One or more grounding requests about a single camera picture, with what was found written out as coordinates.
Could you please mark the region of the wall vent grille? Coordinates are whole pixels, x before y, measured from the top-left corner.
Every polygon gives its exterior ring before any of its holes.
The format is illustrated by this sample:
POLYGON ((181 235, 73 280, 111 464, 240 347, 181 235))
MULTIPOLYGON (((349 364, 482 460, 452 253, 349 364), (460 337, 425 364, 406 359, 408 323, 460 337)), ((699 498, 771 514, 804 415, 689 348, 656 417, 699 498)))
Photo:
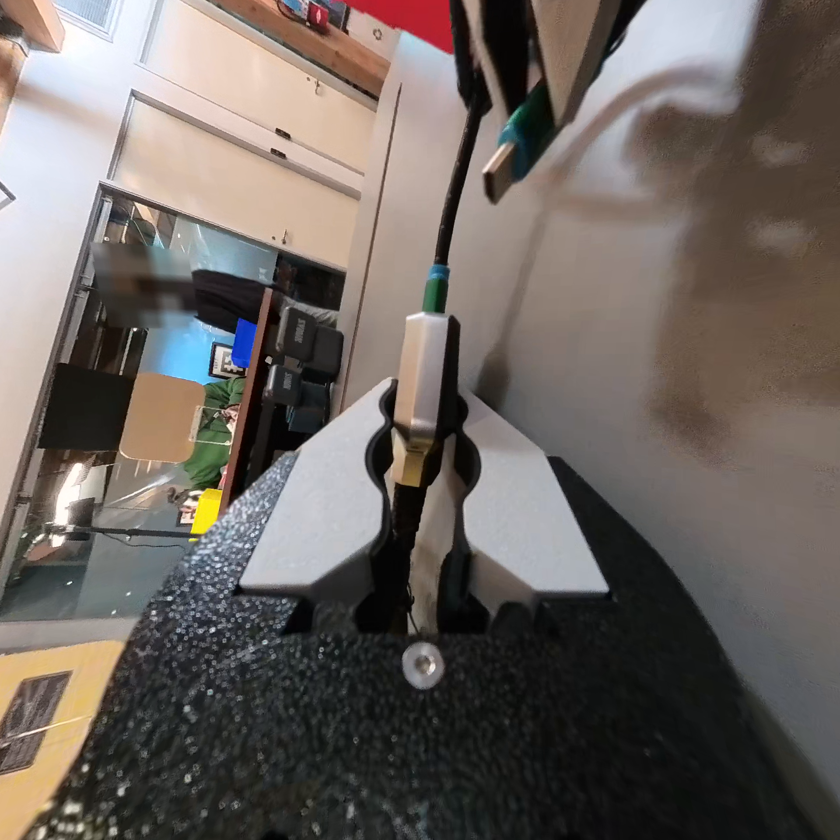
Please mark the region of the wall vent grille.
POLYGON ((79 26, 100 35, 110 36, 121 1, 55 1, 59 12, 79 26))

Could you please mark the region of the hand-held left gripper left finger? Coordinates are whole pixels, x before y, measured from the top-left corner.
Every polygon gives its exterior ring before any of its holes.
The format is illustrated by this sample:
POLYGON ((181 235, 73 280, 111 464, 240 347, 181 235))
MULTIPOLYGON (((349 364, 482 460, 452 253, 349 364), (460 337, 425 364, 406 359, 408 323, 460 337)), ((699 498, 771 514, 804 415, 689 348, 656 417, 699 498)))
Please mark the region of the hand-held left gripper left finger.
POLYGON ((299 447, 239 579, 245 595, 340 604, 362 632, 406 624, 385 474, 397 381, 386 378, 299 447))

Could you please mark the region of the black screen panel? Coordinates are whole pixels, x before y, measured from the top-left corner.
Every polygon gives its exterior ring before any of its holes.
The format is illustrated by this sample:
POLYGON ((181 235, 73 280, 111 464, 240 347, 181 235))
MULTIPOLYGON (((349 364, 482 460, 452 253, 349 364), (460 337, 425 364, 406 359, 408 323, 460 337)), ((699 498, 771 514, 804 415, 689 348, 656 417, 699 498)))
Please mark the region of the black screen panel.
POLYGON ((37 447, 112 452, 119 448, 135 379, 59 363, 37 447))

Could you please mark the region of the red plastic bin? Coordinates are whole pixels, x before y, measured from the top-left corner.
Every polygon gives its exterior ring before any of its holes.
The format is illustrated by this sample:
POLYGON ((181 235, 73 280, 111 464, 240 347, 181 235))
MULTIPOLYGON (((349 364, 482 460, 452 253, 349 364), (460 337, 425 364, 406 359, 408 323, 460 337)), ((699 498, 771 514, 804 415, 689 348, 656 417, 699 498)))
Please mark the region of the red plastic bin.
POLYGON ((449 1, 347 1, 346 4, 448 55, 455 52, 449 1))

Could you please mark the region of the silver adapter hub with cable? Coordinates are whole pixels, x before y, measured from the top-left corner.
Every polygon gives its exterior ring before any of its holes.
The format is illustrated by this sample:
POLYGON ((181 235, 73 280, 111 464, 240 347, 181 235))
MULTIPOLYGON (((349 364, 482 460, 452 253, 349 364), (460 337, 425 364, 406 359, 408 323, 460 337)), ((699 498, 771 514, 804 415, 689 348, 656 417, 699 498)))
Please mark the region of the silver adapter hub with cable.
POLYGON ((392 534, 409 608, 408 627, 438 630, 445 556, 454 542, 460 327, 453 316, 406 319, 392 423, 392 534))

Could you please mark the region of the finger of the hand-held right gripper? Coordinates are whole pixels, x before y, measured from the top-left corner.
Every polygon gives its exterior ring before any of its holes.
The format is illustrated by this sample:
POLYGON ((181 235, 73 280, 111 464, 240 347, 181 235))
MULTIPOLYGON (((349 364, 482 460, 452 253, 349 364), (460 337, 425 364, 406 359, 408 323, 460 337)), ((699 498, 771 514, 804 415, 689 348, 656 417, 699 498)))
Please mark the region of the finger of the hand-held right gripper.
POLYGON ((508 121, 543 78, 532 3, 469 2, 469 64, 469 80, 508 121))
POLYGON ((538 1, 537 40, 553 123, 565 125, 644 1, 538 1))

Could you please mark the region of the glass partition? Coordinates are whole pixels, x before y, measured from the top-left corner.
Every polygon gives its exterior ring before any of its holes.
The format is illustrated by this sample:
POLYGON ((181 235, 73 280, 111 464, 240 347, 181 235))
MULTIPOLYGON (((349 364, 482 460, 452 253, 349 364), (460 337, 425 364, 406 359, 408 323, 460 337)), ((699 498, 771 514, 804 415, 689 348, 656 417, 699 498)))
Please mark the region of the glass partition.
MULTIPOLYGON (((258 245, 216 227, 115 196, 105 202, 102 241, 150 245, 183 252, 192 270, 207 269, 280 282, 293 306, 324 309, 334 325, 346 274, 258 245)), ((213 342, 233 345, 235 334, 210 328, 190 313, 167 312, 157 327, 121 329, 109 324, 93 290, 92 266, 76 289, 61 363, 136 378, 153 372, 198 382, 208 375, 213 342)), ((118 450, 88 453, 46 449, 2 599, 5 622, 79 620, 135 615, 182 554, 183 539, 114 538, 88 541, 39 539, 49 522, 70 511, 65 501, 92 504, 95 526, 186 529, 176 525, 179 507, 194 506, 201 491, 189 489, 180 464, 139 461, 118 450)))

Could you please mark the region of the small yellow plastic bin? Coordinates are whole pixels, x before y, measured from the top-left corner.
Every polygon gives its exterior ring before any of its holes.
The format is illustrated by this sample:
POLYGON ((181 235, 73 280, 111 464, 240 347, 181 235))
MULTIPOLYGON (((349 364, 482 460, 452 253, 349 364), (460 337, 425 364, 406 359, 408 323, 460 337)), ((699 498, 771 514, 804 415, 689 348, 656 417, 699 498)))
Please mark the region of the small yellow plastic bin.
POLYGON ((220 489, 206 489, 197 500, 195 516, 191 526, 191 535, 203 535, 209 530, 219 517, 223 491, 220 489))

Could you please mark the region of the wooden post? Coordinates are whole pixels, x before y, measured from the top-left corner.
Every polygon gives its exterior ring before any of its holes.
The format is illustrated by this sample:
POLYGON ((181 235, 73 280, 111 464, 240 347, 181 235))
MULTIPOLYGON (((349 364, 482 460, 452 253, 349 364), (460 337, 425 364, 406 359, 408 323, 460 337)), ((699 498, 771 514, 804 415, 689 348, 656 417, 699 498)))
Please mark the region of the wooden post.
POLYGON ((216 1, 216 5, 369 97, 381 96, 390 62, 341 29, 331 24, 324 31, 312 28, 278 1, 216 1))

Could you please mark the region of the small tan board on stand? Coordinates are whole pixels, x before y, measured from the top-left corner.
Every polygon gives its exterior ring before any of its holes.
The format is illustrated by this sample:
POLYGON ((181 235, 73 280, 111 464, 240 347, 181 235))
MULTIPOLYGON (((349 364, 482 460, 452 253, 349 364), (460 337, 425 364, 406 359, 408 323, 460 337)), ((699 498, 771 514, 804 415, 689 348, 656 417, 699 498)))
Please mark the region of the small tan board on stand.
POLYGON ((167 374, 139 373, 119 453, 139 461, 187 461, 193 452, 197 418, 204 401, 204 387, 198 382, 167 374))

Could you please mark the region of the grey desk with brown edge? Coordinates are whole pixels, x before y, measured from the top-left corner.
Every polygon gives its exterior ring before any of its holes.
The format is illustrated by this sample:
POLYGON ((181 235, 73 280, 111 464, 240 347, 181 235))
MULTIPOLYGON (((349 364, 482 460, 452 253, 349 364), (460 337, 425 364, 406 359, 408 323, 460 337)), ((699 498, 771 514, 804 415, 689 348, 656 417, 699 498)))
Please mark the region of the grey desk with brown edge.
POLYGON ((238 412, 227 471, 220 500, 218 518, 226 514, 231 504, 245 491, 252 452, 256 443, 261 417, 263 389, 270 363, 266 359, 273 355, 272 331, 279 322, 274 306, 274 291, 267 288, 260 303, 256 324, 255 341, 245 377, 245 389, 238 412))

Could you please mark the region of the white door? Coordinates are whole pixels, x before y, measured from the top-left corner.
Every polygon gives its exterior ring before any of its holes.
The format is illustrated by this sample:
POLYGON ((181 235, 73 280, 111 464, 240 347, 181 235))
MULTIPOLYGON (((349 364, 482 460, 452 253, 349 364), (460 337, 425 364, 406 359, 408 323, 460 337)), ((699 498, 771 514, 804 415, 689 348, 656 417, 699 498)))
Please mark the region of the white door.
POLYGON ((357 175, 377 100, 210 2, 155 2, 141 61, 156 76, 357 175))
POLYGON ((360 198, 286 152, 133 92, 109 181, 216 228, 346 270, 360 198))

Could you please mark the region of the large wooden board on stand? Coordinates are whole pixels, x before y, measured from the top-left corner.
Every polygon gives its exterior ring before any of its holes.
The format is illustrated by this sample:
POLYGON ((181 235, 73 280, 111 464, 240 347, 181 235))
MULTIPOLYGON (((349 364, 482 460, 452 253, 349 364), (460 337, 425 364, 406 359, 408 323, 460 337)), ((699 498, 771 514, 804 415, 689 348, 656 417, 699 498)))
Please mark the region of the large wooden board on stand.
POLYGON ((123 643, 1 657, 1 838, 25 834, 76 761, 123 643))

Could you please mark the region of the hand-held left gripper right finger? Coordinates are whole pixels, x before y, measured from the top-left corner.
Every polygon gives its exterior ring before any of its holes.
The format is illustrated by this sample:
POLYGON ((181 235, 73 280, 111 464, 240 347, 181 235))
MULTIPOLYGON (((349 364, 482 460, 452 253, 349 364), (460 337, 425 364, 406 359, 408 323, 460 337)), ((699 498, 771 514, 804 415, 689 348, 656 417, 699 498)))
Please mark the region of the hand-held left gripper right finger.
POLYGON ((508 606, 534 618, 610 587, 539 446, 471 392, 438 478, 438 631, 485 632, 508 606))

